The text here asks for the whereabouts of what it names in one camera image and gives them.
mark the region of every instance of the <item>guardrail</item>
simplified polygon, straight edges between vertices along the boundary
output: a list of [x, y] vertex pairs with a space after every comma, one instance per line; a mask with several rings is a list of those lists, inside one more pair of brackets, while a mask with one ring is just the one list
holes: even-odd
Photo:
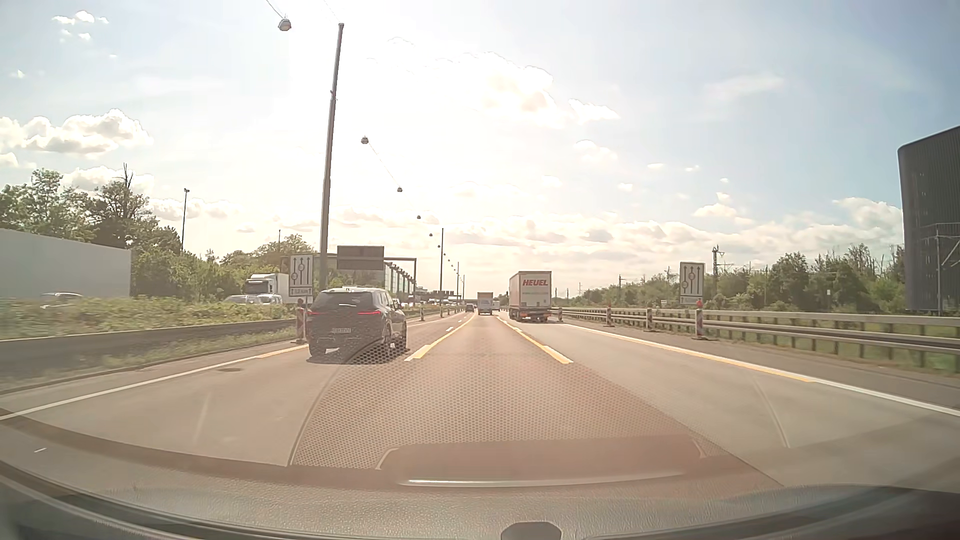
[[[697, 309], [562, 307], [551, 312], [577, 319], [609, 321], [642, 327], [647, 331], [695, 332]], [[706, 335], [750, 341], [756, 335], [772, 336], [773, 344], [815, 352], [841, 354], [841, 344], [856, 346], [856, 356], [886, 356], [896, 351], [912, 352], [910, 361], [919, 367], [936, 367], [960, 373], [960, 318], [915, 315], [861, 315], [855, 313], [809, 313], [793, 311], [725, 311], [702, 309]], [[809, 347], [803, 347], [809, 341]], [[881, 348], [872, 354], [868, 348]]]

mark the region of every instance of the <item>lane marking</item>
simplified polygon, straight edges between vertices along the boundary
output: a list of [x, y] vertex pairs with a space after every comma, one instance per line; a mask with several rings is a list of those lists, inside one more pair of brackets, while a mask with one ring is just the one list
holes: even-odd
[[409, 355], [409, 356], [407, 356], [406, 358], [404, 358], [403, 361], [409, 362], [410, 360], [414, 359], [415, 357], [416, 357], [416, 358], [423, 357], [423, 355], [426, 354], [426, 352], [429, 351], [429, 350], [430, 350], [430, 345], [424, 345], [424, 346], [420, 347], [419, 349], [417, 349], [417, 351], [414, 352], [412, 355]]
[[420, 347], [419, 349], [417, 349], [417, 351], [416, 351], [415, 353], [413, 353], [412, 355], [404, 358], [404, 361], [407, 361], [407, 360], [419, 360], [419, 359], [423, 358], [423, 355], [426, 355], [427, 353], [429, 353], [429, 352], [430, 352], [430, 349], [433, 349], [433, 348], [436, 347], [438, 344], [440, 344], [441, 341], [447, 339], [448, 337], [450, 337], [450, 336], [453, 335], [454, 333], [457, 333], [458, 331], [460, 331], [461, 328], [463, 328], [463, 327], [465, 327], [466, 325], [470, 324], [470, 321], [472, 321], [472, 320], [473, 320], [473, 316], [470, 316], [470, 317], [467, 319], [466, 323], [464, 323], [464, 324], [460, 325], [459, 327], [457, 327], [456, 330], [454, 330], [454, 331], [449, 331], [449, 329], [447, 329], [447, 333], [445, 333], [444, 335], [440, 336], [440, 339], [438, 339], [437, 341], [434, 341], [433, 343], [430, 343], [430, 344], [427, 344], [427, 345], [424, 345], [424, 346]]
[[247, 356], [247, 357], [245, 357], [245, 358], [237, 358], [237, 359], [235, 359], [235, 360], [228, 360], [228, 361], [226, 361], [226, 362], [220, 362], [219, 364], [213, 364], [213, 365], [210, 365], [210, 366], [205, 366], [205, 367], [199, 367], [199, 368], [196, 368], [196, 369], [191, 369], [191, 370], [189, 370], [189, 371], [183, 371], [183, 372], [180, 372], [180, 373], [174, 373], [174, 374], [172, 374], [172, 375], [167, 375], [167, 376], [165, 376], [165, 377], [158, 377], [158, 378], [156, 378], [156, 379], [150, 379], [150, 380], [142, 380], [141, 382], [135, 382], [135, 383], [133, 383], [133, 384], [127, 384], [127, 385], [125, 385], [125, 386], [117, 386], [116, 388], [110, 388], [110, 389], [107, 389], [107, 390], [101, 390], [101, 391], [99, 391], [99, 392], [93, 392], [92, 394], [85, 394], [85, 395], [82, 395], [82, 396], [77, 396], [76, 398], [70, 398], [70, 399], [68, 399], [68, 400], [60, 400], [60, 401], [58, 401], [58, 402], [53, 402], [53, 403], [47, 404], [47, 405], [38, 405], [38, 406], [35, 406], [35, 407], [26, 408], [26, 409], [23, 409], [23, 410], [18, 410], [18, 411], [16, 411], [16, 412], [12, 412], [12, 413], [10, 413], [10, 414], [5, 414], [5, 415], [3, 415], [3, 416], [0, 416], [0, 422], [3, 422], [4, 420], [9, 420], [9, 419], [11, 419], [11, 418], [16, 418], [17, 416], [23, 416], [23, 415], [25, 415], [25, 414], [31, 414], [31, 413], [34, 413], [34, 412], [40, 412], [41, 410], [46, 410], [46, 409], [48, 409], [48, 408], [53, 408], [53, 407], [55, 407], [55, 406], [74, 404], [74, 403], [76, 403], [76, 402], [82, 402], [82, 401], [84, 401], [84, 400], [89, 400], [89, 399], [91, 399], [91, 398], [99, 398], [100, 396], [106, 396], [106, 395], [108, 395], [108, 394], [114, 394], [114, 393], [116, 393], [116, 392], [122, 392], [123, 390], [130, 390], [130, 389], [132, 389], [132, 388], [139, 388], [140, 386], [146, 386], [147, 384], [153, 384], [153, 383], [155, 383], [155, 382], [162, 382], [162, 381], [164, 381], [164, 380], [176, 379], [176, 378], [179, 378], [179, 377], [186, 377], [187, 375], [193, 375], [193, 374], [195, 374], [195, 373], [201, 373], [201, 372], [203, 372], [203, 371], [210, 371], [211, 369], [217, 369], [217, 368], [221, 368], [221, 367], [224, 367], [224, 366], [229, 366], [230, 364], [238, 364], [238, 363], [240, 363], [240, 362], [246, 362], [247, 360], [254, 360], [254, 359], [258, 359], [258, 358], [266, 358], [266, 357], [269, 357], [269, 356], [282, 355], [283, 353], [290, 353], [291, 351], [296, 351], [296, 350], [298, 350], [298, 349], [306, 349], [306, 345], [298, 345], [297, 347], [289, 347], [289, 348], [287, 348], [287, 349], [281, 349], [281, 350], [279, 350], [279, 351], [272, 351], [272, 352], [270, 352], [270, 353], [264, 353], [264, 354], [262, 354], [262, 355]]
[[750, 363], [750, 362], [745, 362], [745, 361], [743, 361], [743, 360], [734, 360], [734, 359], [732, 359], [732, 358], [727, 358], [727, 357], [724, 357], [724, 356], [709, 355], [709, 354], [707, 354], [707, 353], [701, 353], [701, 352], [699, 352], [699, 351], [690, 351], [689, 349], [684, 349], [684, 348], [682, 348], [682, 347], [674, 347], [674, 346], [672, 346], [672, 345], [664, 345], [664, 344], [662, 344], [662, 343], [657, 343], [657, 342], [655, 342], [655, 341], [647, 341], [646, 339], [639, 339], [639, 338], [630, 337], [630, 336], [627, 336], [627, 335], [620, 335], [620, 334], [618, 334], [618, 333], [610, 333], [610, 332], [608, 332], [608, 331], [599, 331], [599, 330], [594, 330], [594, 329], [591, 329], [591, 328], [585, 328], [585, 327], [581, 327], [581, 326], [577, 326], [577, 325], [566, 325], [566, 327], [567, 327], [567, 328], [575, 328], [575, 329], [579, 329], [579, 330], [582, 330], [582, 331], [589, 331], [589, 332], [593, 332], [593, 333], [599, 333], [599, 334], [601, 334], [601, 335], [606, 335], [607, 337], [615, 337], [615, 338], [617, 338], [617, 339], [622, 339], [622, 340], [624, 340], [624, 341], [633, 341], [634, 343], [639, 343], [639, 344], [641, 344], [641, 345], [647, 345], [648, 347], [656, 347], [656, 348], [658, 348], [658, 349], [663, 349], [663, 350], [665, 350], [665, 351], [672, 351], [672, 352], [674, 352], [674, 353], [681, 353], [681, 354], [689, 355], [689, 356], [697, 356], [697, 357], [699, 357], [699, 358], [704, 358], [704, 359], [707, 359], [707, 360], [715, 360], [715, 361], [718, 361], [718, 362], [723, 362], [723, 363], [726, 363], [726, 364], [734, 365], [734, 366], [737, 366], [737, 367], [743, 367], [743, 368], [746, 368], [746, 369], [752, 369], [752, 370], [754, 370], [754, 371], [759, 371], [759, 372], [767, 373], [767, 374], [770, 374], [770, 375], [777, 375], [777, 376], [779, 376], [779, 377], [785, 377], [785, 378], [788, 378], [788, 379], [800, 380], [800, 381], [802, 381], [802, 382], [815, 382], [815, 383], [818, 383], [818, 384], [822, 384], [822, 385], [824, 385], [824, 386], [831, 386], [831, 387], [833, 387], [833, 388], [840, 388], [840, 389], [842, 389], [842, 390], [849, 390], [849, 391], [851, 391], [851, 392], [856, 392], [856, 393], [858, 393], [858, 394], [863, 394], [863, 395], [866, 395], [866, 396], [873, 396], [873, 397], [875, 397], [875, 398], [880, 398], [881, 400], [887, 400], [887, 401], [891, 401], [891, 402], [896, 402], [896, 403], [903, 404], [903, 405], [911, 405], [911, 406], [914, 406], [914, 407], [917, 407], [917, 408], [922, 408], [922, 409], [930, 410], [930, 411], [933, 411], [933, 412], [942, 412], [942, 413], [944, 413], [944, 414], [948, 414], [948, 415], [950, 415], [950, 416], [955, 416], [955, 417], [960, 418], [960, 410], [957, 410], [957, 409], [954, 409], [954, 408], [950, 408], [950, 407], [946, 407], [946, 406], [942, 406], [942, 405], [931, 404], [931, 403], [927, 403], [927, 402], [921, 402], [921, 401], [918, 401], [918, 400], [911, 400], [910, 398], [904, 398], [903, 396], [897, 396], [897, 395], [895, 395], [895, 394], [887, 394], [886, 392], [878, 392], [878, 391], [876, 391], [876, 390], [870, 390], [869, 388], [861, 388], [860, 386], [853, 386], [853, 385], [850, 385], [850, 384], [844, 384], [843, 382], [837, 382], [837, 381], [835, 381], [835, 380], [820, 379], [820, 378], [818, 378], [818, 377], [808, 377], [808, 376], [800, 375], [800, 374], [798, 374], [798, 373], [793, 373], [793, 372], [790, 372], [790, 371], [784, 371], [784, 370], [781, 370], [781, 369], [775, 369], [775, 368], [770, 368], [770, 367], [766, 367], [766, 366], [761, 366], [761, 365], [753, 364], [753, 363]]
[[560, 362], [561, 364], [572, 364], [572, 363], [573, 363], [573, 360], [571, 360], [570, 358], [567, 358], [566, 356], [561, 355], [556, 349], [554, 349], [554, 348], [552, 348], [552, 347], [548, 347], [548, 346], [546, 346], [546, 345], [543, 345], [542, 343], [540, 343], [540, 342], [537, 341], [536, 339], [534, 339], [534, 338], [530, 337], [529, 335], [527, 335], [523, 330], [515, 327], [514, 325], [508, 323], [507, 321], [504, 321], [503, 319], [497, 318], [497, 320], [500, 321], [501, 323], [507, 325], [508, 328], [510, 328], [511, 330], [513, 330], [513, 331], [515, 331], [516, 333], [520, 334], [520, 337], [526, 339], [526, 340], [529, 341], [530, 343], [533, 343], [534, 345], [537, 346], [537, 348], [539, 348], [541, 351], [544, 351], [544, 352], [547, 353], [548, 355], [552, 356], [553, 359], [557, 360], [557, 361]]

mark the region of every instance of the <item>white truck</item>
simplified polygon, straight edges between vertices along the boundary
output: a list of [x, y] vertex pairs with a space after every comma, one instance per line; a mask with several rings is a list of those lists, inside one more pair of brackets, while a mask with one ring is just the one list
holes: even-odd
[[510, 278], [510, 318], [544, 323], [553, 301], [552, 275], [549, 271], [520, 271]]
[[244, 294], [278, 294], [283, 304], [295, 304], [290, 297], [290, 274], [251, 274], [243, 283]]
[[491, 292], [478, 292], [477, 293], [477, 313], [483, 315], [487, 313], [488, 315], [493, 315], [493, 293]]

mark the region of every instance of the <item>yellow lane marking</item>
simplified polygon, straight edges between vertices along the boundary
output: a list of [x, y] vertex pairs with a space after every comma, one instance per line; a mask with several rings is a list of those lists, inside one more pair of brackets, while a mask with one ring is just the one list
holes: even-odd
[[752, 364], [752, 363], [750, 363], [750, 362], [744, 362], [744, 361], [740, 361], [740, 360], [734, 360], [734, 359], [732, 359], [732, 358], [725, 358], [725, 357], [723, 357], [723, 356], [709, 355], [709, 354], [707, 354], [707, 353], [701, 353], [701, 352], [699, 352], [699, 351], [690, 351], [689, 349], [683, 349], [683, 348], [681, 348], [681, 347], [674, 347], [674, 346], [672, 346], [672, 345], [664, 345], [664, 344], [662, 344], [662, 343], [657, 343], [656, 341], [647, 341], [646, 339], [639, 339], [639, 338], [630, 337], [630, 336], [627, 336], [627, 335], [620, 335], [620, 334], [618, 334], [618, 333], [610, 333], [610, 332], [608, 332], [608, 331], [599, 331], [599, 330], [594, 330], [594, 329], [591, 329], [591, 328], [585, 328], [585, 327], [581, 327], [581, 326], [577, 326], [577, 325], [566, 325], [566, 326], [567, 326], [568, 328], [575, 328], [575, 329], [579, 329], [579, 330], [582, 330], [582, 331], [590, 331], [590, 332], [593, 332], [593, 333], [599, 333], [599, 334], [601, 334], [601, 335], [606, 335], [607, 337], [614, 337], [614, 338], [616, 338], [616, 339], [622, 339], [623, 341], [631, 341], [631, 342], [633, 342], [633, 343], [639, 343], [639, 344], [641, 344], [641, 345], [647, 345], [647, 346], [649, 346], [649, 347], [656, 347], [657, 349], [663, 349], [663, 350], [665, 350], [665, 351], [671, 351], [671, 352], [673, 352], [673, 353], [682, 353], [682, 354], [688, 355], [688, 356], [697, 356], [698, 358], [704, 358], [704, 359], [707, 359], [707, 360], [713, 360], [713, 361], [717, 361], [717, 362], [723, 362], [723, 363], [725, 363], [725, 364], [730, 364], [730, 365], [734, 365], [734, 366], [738, 366], [738, 367], [742, 367], [742, 368], [752, 369], [752, 370], [754, 370], [754, 371], [759, 371], [759, 372], [767, 373], [767, 374], [770, 374], [770, 375], [778, 375], [778, 376], [780, 376], [780, 377], [786, 377], [786, 378], [788, 378], [788, 379], [793, 379], [793, 380], [801, 380], [801, 381], [803, 381], [803, 382], [813, 382], [812, 379], [808, 379], [808, 378], [806, 378], [806, 377], [802, 377], [802, 376], [797, 375], [797, 374], [795, 374], [795, 373], [790, 373], [790, 372], [788, 372], [788, 371], [782, 371], [782, 370], [779, 370], [779, 369], [774, 369], [774, 368], [769, 368], [769, 367], [763, 367], [763, 366], [759, 366], [759, 365], [756, 365], [756, 364]]
[[438, 344], [440, 344], [441, 341], [447, 339], [448, 337], [450, 337], [450, 336], [453, 335], [454, 333], [457, 333], [458, 331], [460, 331], [461, 328], [463, 328], [463, 327], [465, 327], [466, 325], [470, 324], [470, 321], [472, 321], [472, 320], [473, 320], [473, 316], [470, 316], [469, 319], [467, 319], [466, 323], [460, 325], [459, 327], [457, 327], [457, 328], [454, 329], [453, 331], [449, 331], [448, 333], [445, 333], [444, 335], [440, 336], [440, 339], [438, 339], [437, 341], [434, 341], [433, 343], [431, 343], [431, 344], [429, 344], [429, 345], [424, 345], [424, 346], [420, 347], [419, 349], [417, 349], [417, 351], [416, 351], [415, 353], [413, 353], [412, 355], [409, 355], [409, 356], [407, 356], [406, 358], [404, 358], [404, 360], [405, 360], [405, 361], [408, 361], [408, 360], [419, 360], [420, 358], [423, 358], [423, 355], [426, 355], [427, 353], [429, 353], [429, 352], [430, 352], [430, 349], [433, 349], [433, 348], [436, 347]]
[[560, 362], [561, 364], [572, 364], [572, 363], [573, 363], [573, 360], [571, 360], [570, 358], [567, 358], [566, 356], [561, 355], [559, 352], [557, 352], [557, 350], [553, 349], [552, 347], [548, 347], [548, 346], [546, 346], [546, 345], [543, 345], [542, 343], [540, 343], [540, 342], [537, 341], [536, 339], [534, 339], [534, 338], [530, 337], [529, 335], [527, 335], [526, 332], [524, 332], [523, 330], [515, 327], [514, 325], [508, 323], [507, 321], [504, 321], [503, 319], [500, 319], [499, 317], [497, 318], [497, 320], [499, 320], [501, 323], [507, 325], [507, 327], [510, 328], [511, 330], [513, 330], [513, 331], [515, 331], [516, 333], [518, 333], [518, 334], [520, 335], [520, 337], [522, 337], [522, 338], [526, 339], [527, 341], [529, 341], [530, 343], [533, 343], [534, 345], [536, 345], [541, 351], [544, 351], [544, 352], [547, 353], [548, 355], [553, 356], [553, 359], [557, 360], [557, 361]]

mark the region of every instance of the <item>highway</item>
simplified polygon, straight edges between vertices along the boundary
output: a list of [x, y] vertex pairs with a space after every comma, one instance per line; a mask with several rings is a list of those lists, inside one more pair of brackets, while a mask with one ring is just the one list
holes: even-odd
[[265, 345], [0, 396], [0, 459], [91, 490], [125, 486], [120, 475], [70, 469], [72, 443], [44, 440], [27, 422], [298, 471], [393, 467], [403, 485], [683, 470], [694, 478], [685, 492], [703, 497], [814, 483], [960, 491], [960, 411], [789, 371], [804, 365], [775, 351], [721, 356], [694, 345], [506, 312], [411, 322], [407, 351], [348, 364]]

